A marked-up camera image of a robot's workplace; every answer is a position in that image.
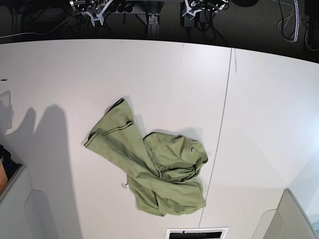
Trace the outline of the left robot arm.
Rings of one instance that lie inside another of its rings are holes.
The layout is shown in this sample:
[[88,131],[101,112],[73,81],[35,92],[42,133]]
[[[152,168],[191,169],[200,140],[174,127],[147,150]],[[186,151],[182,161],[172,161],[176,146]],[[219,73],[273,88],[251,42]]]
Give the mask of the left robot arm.
[[185,3],[190,7],[191,12],[195,10],[219,12],[229,6],[228,0],[186,0]]

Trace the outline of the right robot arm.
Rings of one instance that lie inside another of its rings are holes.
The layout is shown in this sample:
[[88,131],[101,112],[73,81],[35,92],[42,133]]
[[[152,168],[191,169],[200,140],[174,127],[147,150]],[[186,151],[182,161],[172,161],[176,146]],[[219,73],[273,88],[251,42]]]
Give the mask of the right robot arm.
[[74,11],[92,11],[99,13],[111,0],[70,0]]

